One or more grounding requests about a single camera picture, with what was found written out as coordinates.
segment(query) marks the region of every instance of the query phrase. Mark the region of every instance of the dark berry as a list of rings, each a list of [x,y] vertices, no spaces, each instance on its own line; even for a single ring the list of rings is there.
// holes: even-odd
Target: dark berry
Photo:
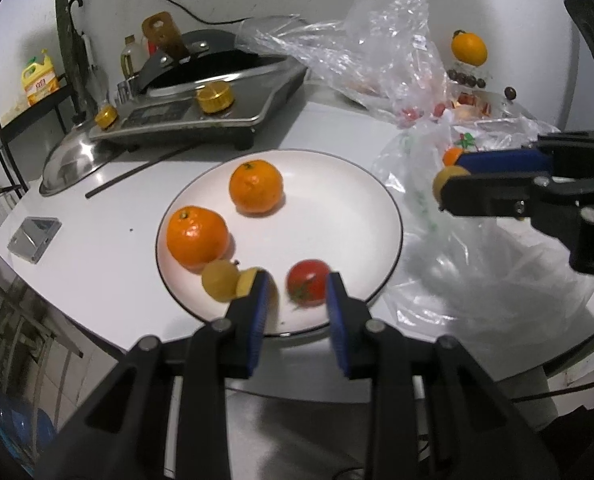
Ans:
[[[504,95],[509,101],[514,101],[517,98],[517,91],[511,86],[507,86],[504,90]]]

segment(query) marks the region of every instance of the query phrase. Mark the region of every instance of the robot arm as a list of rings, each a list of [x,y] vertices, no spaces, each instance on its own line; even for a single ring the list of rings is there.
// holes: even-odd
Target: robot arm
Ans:
[[[178,480],[230,480],[224,378],[258,362],[269,280],[191,338],[145,336],[102,381],[41,456],[38,480],[162,480],[172,384],[183,376]],[[372,382],[366,480],[558,479],[539,437],[453,337],[405,337],[328,278],[331,341],[350,380]],[[413,377],[424,382],[430,464],[421,471]]]
[[[594,274],[594,132],[540,136],[521,150],[463,153],[470,172],[450,177],[440,207],[455,216],[530,218],[570,250],[570,266]]]

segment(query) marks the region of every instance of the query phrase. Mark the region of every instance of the black cable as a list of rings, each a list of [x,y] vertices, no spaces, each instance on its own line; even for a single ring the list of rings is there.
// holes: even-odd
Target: black cable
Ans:
[[[510,400],[512,402],[527,402],[528,400],[547,399],[549,397],[557,397],[565,394],[574,394],[575,392],[582,392],[584,390],[590,390],[591,388],[594,388],[594,381],[592,383],[581,384],[580,386],[572,386],[571,388],[562,388],[561,390],[555,390],[554,392],[544,392],[542,394],[517,397]]]
[[[179,9],[181,9],[183,12],[185,12],[186,14],[188,14],[194,20],[197,20],[199,23],[203,23],[203,25],[232,25],[233,23],[244,22],[245,20],[248,20],[250,18],[250,17],[248,17],[248,18],[239,18],[238,20],[229,20],[227,22],[209,22],[208,20],[204,20],[204,19],[200,18],[194,12],[192,12],[192,10],[187,9],[182,4],[178,4],[174,0],[165,0],[165,1],[167,1],[169,4],[174,5],[175,7],[178,7]]]

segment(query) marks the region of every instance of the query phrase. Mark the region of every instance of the metal pot lid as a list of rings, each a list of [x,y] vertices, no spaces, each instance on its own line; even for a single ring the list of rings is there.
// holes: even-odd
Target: metal pot lid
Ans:
[[[39,186],[42,196],[51,196],[68,189],[125,151],[107,140],[90,140],[88,131],[93,125],[94,121],[75,125],[50,151]]]

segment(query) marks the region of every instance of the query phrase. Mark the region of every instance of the white countertop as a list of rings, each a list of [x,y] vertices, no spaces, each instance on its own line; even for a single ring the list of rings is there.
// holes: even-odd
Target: white countertop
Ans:
[[[258,133],[254,151],[307,148],[346,158],[370,168],[397,129],[365,114],[305,102],[300,91]],[[192,179],[215,164],[241,155],[229,147],[202,146],[157,164],[85,199],[84,194],[167,150],[124,154],[69,190],[43,198],[38,182],[0,228],[0,256],[21,278],[66,316],[122,349],[145,334],[172,340],[194,333],[200,322],[182,309],[161,281],[155,239],[161,217]],[[27,216],[56,217],[59,233],[35,265],[7,248]],[[395,320],[383,300],[373,316]],[[481,361],[500,380],[543,364],[594,334],[594,295],[571,329],[556,340],[535,346],[499,349]],[[324,336],[267,340],[260,366],[237,387],[293,399],[363,402],[365,382],[349,383],[336,367]]]

